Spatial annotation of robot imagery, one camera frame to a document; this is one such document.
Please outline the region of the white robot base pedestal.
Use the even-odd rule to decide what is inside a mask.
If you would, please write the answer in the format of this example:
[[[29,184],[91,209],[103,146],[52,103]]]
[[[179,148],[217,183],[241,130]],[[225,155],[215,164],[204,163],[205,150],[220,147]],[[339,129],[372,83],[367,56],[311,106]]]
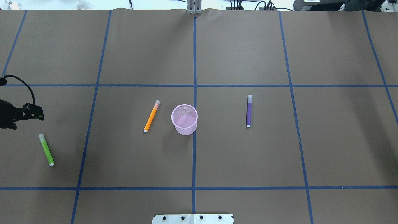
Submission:
[[[233,224],[232,214],[159,214],[152,224]]]

